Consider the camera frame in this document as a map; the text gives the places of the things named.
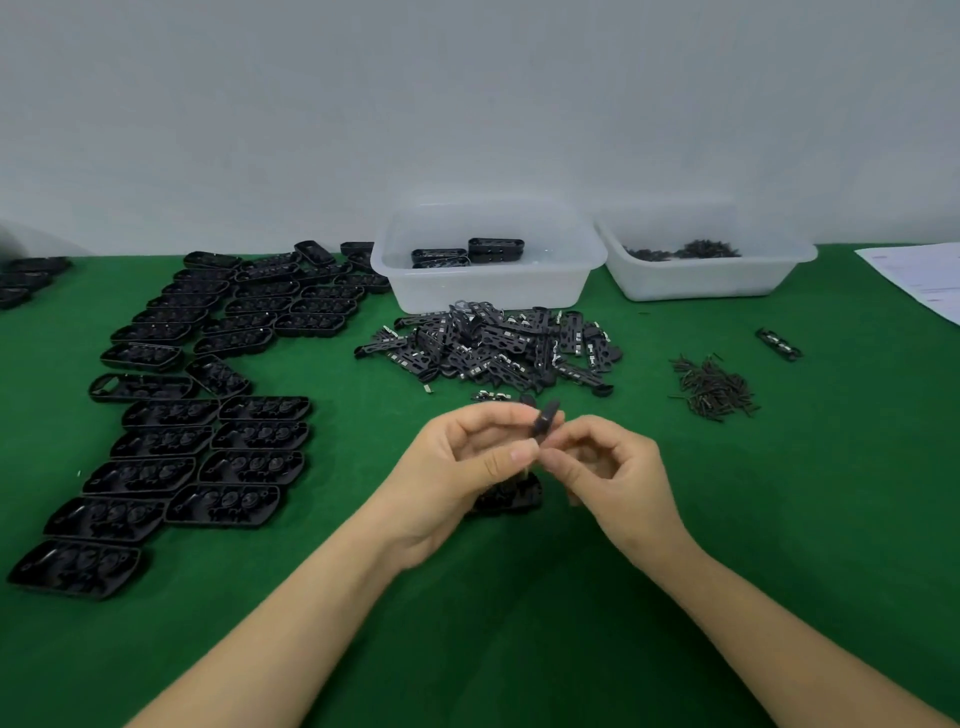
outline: finger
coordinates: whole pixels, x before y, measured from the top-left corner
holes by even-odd
[[[540,452],[533,438],[492,448],[454,466],[458,487],[466,493],[481,493],[529,467]]]

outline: plastic container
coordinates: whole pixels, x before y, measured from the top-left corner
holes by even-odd
[[[520,238],[523,256],[511,263],[414,269],[421,248],[465,248],[474,237]],[[390,279],[407,313],[445,310],[455,301],[489,301],[498,308],[566,308],[577,303],[593,268],[607,252],[575,210],[545,200],[499,200],[407,207],[376,237],[371,263]]]
[[[598,212],[594,222],[609,252],[607,268],[631,301],[765,296],[797,263],[817,256],[812,243],[752,225],[731,203],[620,207]],[[730,243],[741,257],[653,263],[625,250],[677,251],[698,239]]]

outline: forearm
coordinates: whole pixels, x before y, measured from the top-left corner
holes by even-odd
[[[293,728],[396,576],[387,545],[344,523],[131,728]]]
[[[651,577],[780,728],[956,724],[790,614],[692,542]]]

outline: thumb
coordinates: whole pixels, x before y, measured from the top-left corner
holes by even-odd
[[[563,450],[545,448],[540,451],[540,462],[555,478],[584,503],[599,479],[587,466]]]
[[[457,463],[458,475],[469,491],[485,491],[529,467],[539,452],[540,445],[533,438],[501,445]]]

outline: hand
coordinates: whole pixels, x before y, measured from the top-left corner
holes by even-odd
[[[420,564],[477,496],[537,459],[540,447],[530,437],[536,418],[533,407],[510,402],[472,404],[434,418],[357,515],[372,520],[400,568]],[[558,412],[554,426],[563,421]]]
[[[693,544],[653,440],[586,415],[543,441],[540,462],[639,569],[649,571],[679,546]]]

